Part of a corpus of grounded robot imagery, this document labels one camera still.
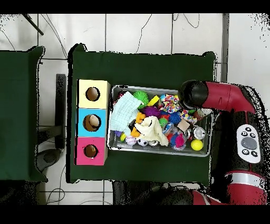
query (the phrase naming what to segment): green tablecloth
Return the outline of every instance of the green tablecloth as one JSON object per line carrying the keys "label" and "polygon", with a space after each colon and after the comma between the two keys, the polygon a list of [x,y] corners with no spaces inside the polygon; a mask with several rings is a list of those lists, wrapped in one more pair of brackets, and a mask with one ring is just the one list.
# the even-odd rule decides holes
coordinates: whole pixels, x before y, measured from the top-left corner
{"label": "green tablecloth", "polygon": [[46,181],[35,166],[37,65],[44,48],[0,51],[0,180]]}
{"label": "green tablecloth", "polygon": [[200,182],[208,186],[209,156],[191,157],[109,150],[104,166],[74,165],[76,80],[107,80],[111,86],[178,89],[184,81],[190,79],[213,81],[214,61],[213,52],[207,52],[202,56],[98,53],[85,52],[82,44],[74,46],[69,53],[67,93],[67,137],[71,137],[67,147],[67,156],[70,159],[70,164],[67,161],[67,174],[70,174],[70,181],[183,181]]}

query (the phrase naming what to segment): light blue towel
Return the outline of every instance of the light blue towel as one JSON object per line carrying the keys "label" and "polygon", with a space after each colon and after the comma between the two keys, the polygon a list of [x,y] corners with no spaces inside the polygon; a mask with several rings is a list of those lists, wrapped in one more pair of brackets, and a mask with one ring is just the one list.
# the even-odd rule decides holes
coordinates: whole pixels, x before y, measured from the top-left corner
{"label": "light blue towel", "polygon": [[129,136],[131,131],[128,125],[136,119],[137,108],[142,103],[141,100],[135,98],[130,92],[126,92],[113,107],[110,118],[110,129],[124,132]]}

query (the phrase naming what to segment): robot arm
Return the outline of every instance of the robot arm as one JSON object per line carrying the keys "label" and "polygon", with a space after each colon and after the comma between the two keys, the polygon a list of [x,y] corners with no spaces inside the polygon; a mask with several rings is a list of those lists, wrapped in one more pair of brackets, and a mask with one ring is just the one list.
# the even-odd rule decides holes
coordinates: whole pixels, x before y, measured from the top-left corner
{"label": "robot arm", "polygon": [[224,125],[220,129],[211,190],[227,195],[226,203],[229,204],[266,204],[256,110],[245,89],[226,83],[192,80],[181,86],[178,96],[185,109],[221,110],[219,116]]}

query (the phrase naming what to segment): orange toy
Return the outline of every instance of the orange toy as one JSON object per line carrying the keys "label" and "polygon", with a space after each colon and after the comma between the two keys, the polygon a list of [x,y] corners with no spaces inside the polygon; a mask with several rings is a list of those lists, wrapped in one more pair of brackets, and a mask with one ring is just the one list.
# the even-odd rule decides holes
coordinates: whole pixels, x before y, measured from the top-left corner
{"label": "orange toy", "polygon": [[[142,114],[141,112],[138,112],[137,113],[137,117],[136,117],[136,123],[141,123],[142,120],[145,119],[145,118],[146,118],[146,115],[145,114]],[[130,135],[137,138],[137,137],[140,136],[140,133],[134,127]]]}

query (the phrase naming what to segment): pink box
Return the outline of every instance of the pink box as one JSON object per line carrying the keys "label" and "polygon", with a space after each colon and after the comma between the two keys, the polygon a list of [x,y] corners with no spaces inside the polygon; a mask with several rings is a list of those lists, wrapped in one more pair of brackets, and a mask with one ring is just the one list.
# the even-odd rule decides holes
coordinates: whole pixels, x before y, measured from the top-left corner
{"label": "pink box", "polygon": [[[94,145],[98,149],[94,158],[89,158],[84,154],[84,148],[87,145]],[[75,150],[77,152],[77,158],[75,158],[77,165],[102,166],[108,154],[105,137],[78,137],[78,145]]]}

